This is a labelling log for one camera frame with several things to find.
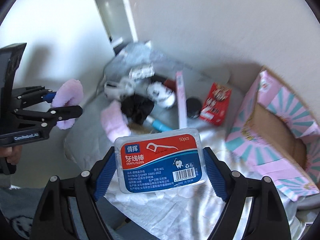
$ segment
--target pink sock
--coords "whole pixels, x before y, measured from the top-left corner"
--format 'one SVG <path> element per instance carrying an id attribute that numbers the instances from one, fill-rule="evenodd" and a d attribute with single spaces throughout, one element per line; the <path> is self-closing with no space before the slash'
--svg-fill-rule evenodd
<path id="1" fill-rule="evenodd" d="M 51 108 L 63 106 L 77 106 L 83 100 L 83 88 L 79 80 L 70 79 L 65 82 L 57 91 L 51 103 Z M 73 126 L 76 119 L 69 119 L 57 122 L 61 130 L 69 129 Z"/>
<path id="2" fill-rule="evenodd" d="M 101 125 L 111 142 L 115 142 L 119 137 L 129 136 L 131 134 L 130 129 L 123 119 L 121 103 L 116 100 L 101 112 Z"/>

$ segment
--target red label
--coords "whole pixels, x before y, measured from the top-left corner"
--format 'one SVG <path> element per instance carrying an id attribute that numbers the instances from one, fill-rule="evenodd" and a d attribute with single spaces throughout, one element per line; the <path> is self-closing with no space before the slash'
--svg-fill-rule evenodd
<path id="1" fill-rule="evenodd" d="M 221 125 L 227 113 L 230 95 L 230 88 L 213 83 L 202 107 L 200 118 L 214 125 Z"/>
<path id="2" fill-rule="evenodd" d="M 163 156 L 195 148 L 196 140 L 190 134 L 126 143 L 121 147 L 122 167 L 124 170 L 137 168 Z"/>

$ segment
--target pink and teal pattern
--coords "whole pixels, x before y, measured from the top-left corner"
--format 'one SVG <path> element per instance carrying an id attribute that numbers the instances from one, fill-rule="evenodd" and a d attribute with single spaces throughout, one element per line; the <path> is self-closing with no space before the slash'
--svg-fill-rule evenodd
<path id="1" fill-rule="evenodd" d="M 279 90 L 267 109 L 282 119 L 296 138 L 304 136 L 315 122 L 310 112 L 286 87 Z"/>
<path id="2" fill-rule="evenodd" d="M 239 155 L 250 166 L 261 165 L 282 158 L 273 148 L 268 146 L 264 139 L 259 138 L 252 131 L 248 131 L 247 137 L 243 133 L 245 123 L 253 111 L 259 82 L 259 78 L 257 78 L 246 94 L 234 126 L 226 140 L 227 149 Z"/>
<path id="3" fill-rule="evenodd" d="M 307 147 L 306 173 L 315 183 L 318 183 L 320 180 L 320 137 L 308 136 L 303 138 L 303 141 Z"/>
<path id="4" fill-rule="evenodd" d="M 273 92 L 273 98 L 270 97 L 270 94 L 260 97 L 257 95 L 257 93 L 260 93 L 258 92 L 259 84 L 260 76 L 252 84 L 242 102 L 233 128 L 226 139 L 227 149 L 240 156 L 249 166 L 262 175 L 274 177 L 273 181 L 276 187 L 292 201 L 296 201 L 299 196 L 319 193 L 315 183 L 318 183 L 320 179 L 320 137 L 306 136 L 307 134 L 319 134 L 319 126 L 309 111 L 286 87 L 282 86 L 278 90 L 269 90 Z M 303 176 L 293 164 L 246 125 L 257 98 L 263 98 L 266 103 L 264 105 L 267 106 L 266 109 L 279 116 L 287 123 L 295 137 L 301 137 L 304 141 L 308 158 L 306 173 L 311 179 Z M 287 170 L 293 171 L 293 169 L 296 171 L 297 177 L 279 179 L 283 172 L 286 172 L 285 175 L 289 177 L 290 174 L 287 173 Z"/>
<path id="5" fill-rule="evenodd" d="M 309 196 L 319 193 L 318 188 L 304 177 L 279 179 L 274 181 L 274 184 L 277 189 L 292 201 L 297 201 L 299 196 Z"/>

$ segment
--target blue label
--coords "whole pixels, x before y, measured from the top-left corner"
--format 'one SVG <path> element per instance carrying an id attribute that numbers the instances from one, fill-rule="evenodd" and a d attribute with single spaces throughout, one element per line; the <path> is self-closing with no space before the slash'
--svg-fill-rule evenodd
<path id="1" fill-rule="evenodd" d="M 123 170 L 123 173 L 125 186 L 132 193 L 180 187 L 198 182 L 202 177 L 196 150 L 164 156 L 139 168 Z"/>
<path id="2" fill-rule="evenodd" d="M 132 145 L 127 145 L 125 147 L 125 153 L 129 154 L 129 153 L 139 153 L 140 152 L 140 148 L 139 148 L 139 144 L 132 144 Z"/>

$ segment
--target pink box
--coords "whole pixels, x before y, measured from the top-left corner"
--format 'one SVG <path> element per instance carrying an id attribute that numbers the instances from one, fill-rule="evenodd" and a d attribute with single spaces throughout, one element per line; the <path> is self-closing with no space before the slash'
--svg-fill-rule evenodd
<path id="1" fill-rule="evenodd" d="M 250 128 L 248 123 L 256 103 L 283 120 L 294 137 L 306 145 L 305 171 Z M 271 177 L 276 187 L 292 201 L 319 193 L 316 186 L 320 181 L 319 125 L 292 90 L 268 70 L 260 72 L 247 92 L 227 136 L 226 146 L 255 171 Z"/>

